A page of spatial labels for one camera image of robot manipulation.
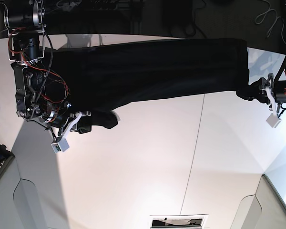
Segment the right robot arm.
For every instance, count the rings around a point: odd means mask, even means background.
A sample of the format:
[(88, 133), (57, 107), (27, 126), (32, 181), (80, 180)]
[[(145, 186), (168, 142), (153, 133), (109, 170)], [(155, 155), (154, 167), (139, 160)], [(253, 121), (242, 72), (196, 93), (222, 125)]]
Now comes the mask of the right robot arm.
[(59, 142), (68, 132), (80, 134), (91, 131), (85, 118), (91, 112), (71, 112), (67, 100), (71, 94), (65, 80), (51, 69), (54, 48), (50, 47), (48, 66), (44, 39), (45, 6), (42, 0), (4, 0), (4, 25), (8, 31), (8, 52), (14, 70), (16, 84), (17, 115), (26, 121), (34, 121), (52, 132), (54, 142)]

